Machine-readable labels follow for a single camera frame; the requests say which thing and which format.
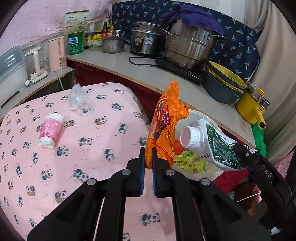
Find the gray countertop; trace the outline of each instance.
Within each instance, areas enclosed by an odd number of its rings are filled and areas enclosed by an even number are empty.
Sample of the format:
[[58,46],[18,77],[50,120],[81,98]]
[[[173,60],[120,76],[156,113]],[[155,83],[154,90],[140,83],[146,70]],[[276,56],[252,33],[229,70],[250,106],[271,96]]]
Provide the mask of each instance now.
[[[64,77],[67,73],[73,71],[74,69],[66,66],[65,68],[58,70],[57,73],[60,78]],[[24,88],[21,92],[16,93],[13,97],[11,97],[0,109],[0,122],[3,117],[9,112],[12,108],[20,105],[26,99],[28,99],[31,95],[35,94],[37,91],[41,90],[45,86],[53,83],[58,80],[58,76],[55,72],[48,72],[48,76],[39,80],[35,84],[31,84],[30,86]]]
[[[191,109],[203,112],[219,126],[249,146],[255,147],[251,126],[239,115],[234,105],[215,101],[202,86],[168,71],[153,66],[133,65],[128,60],[131,56],[135,55],[129,52],[129,45],[125,45],[124,51],[117,54],[103,53],[102,50],[84,50],[83,53],[74,56],[67,55],[67,58],[116,74],[158,93],[163,93],[170,82],[178,81],[180,100],[185,105],[189,104]],[[154,64],[152,59],[133,59],[132,61],[138,64]]]

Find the blue and white label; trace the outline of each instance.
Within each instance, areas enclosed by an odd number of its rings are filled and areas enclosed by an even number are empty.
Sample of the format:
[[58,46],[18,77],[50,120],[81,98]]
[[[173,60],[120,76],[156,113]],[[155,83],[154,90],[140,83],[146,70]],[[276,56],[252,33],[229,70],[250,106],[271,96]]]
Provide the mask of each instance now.
[[152,45],[154,36],[151,34],[146,35],[145,44]]
[[78,43],[78,37],[69,38],[69,44],[76,44]]

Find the orange plastic bag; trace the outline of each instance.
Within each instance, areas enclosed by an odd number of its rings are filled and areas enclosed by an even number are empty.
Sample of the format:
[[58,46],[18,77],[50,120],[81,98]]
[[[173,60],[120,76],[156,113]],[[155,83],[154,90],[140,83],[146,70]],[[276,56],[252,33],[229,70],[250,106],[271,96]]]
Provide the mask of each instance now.
[[152,168],[152,148],[156,147],[159,158],[174,163],[175,126],[179,120],[189,116],[189,106],[179,101],[179,83],[171,82],[160,97],[149,130],[145,166]]

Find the silver screw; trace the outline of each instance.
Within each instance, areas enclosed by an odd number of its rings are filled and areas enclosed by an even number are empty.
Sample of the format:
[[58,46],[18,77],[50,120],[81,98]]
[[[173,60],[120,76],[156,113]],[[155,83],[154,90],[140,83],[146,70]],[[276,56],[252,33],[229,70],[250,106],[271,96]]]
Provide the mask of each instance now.
[[211,183],[211,181],[209,180],[209,179],[207,179],[207,178],[203,178],[203,179],[201,179],[201,184],[203,184],[204,186],[209,186],[210,185],[210,183]]
[[175,175],[175,171],[174,170],[172,170],[172,169],[168,169],[168,170],[166,170],[166,175],[168,175],[168,176],[173,176],[173,175]]
[[130,173],[131,173],[131,170],[130,170],[130,169],[123,169],[123,170],[121,171],[121,174],[122,174],[122,175],[125,175],[125,176],[130,175]]
[[90,179],[88,179],[88,180],[86,181],[86,183],[87,183],[87,185],[92,186],[92,185],[94,185],[94,184],[96,183],[96,180],[93,179],[93,178],[90,178]]

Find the yellow pot handle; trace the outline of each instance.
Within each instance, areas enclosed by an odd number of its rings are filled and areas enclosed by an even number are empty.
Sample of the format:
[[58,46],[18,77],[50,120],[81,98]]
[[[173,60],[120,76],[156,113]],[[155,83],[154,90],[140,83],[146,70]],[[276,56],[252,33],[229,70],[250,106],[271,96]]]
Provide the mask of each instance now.
[[263,119],[262,111],[259,108],[255,110],[255,117],[256,117],[259,128],[261,130],[264,130],[266,128],[266,123],[265,123],[265,120]]

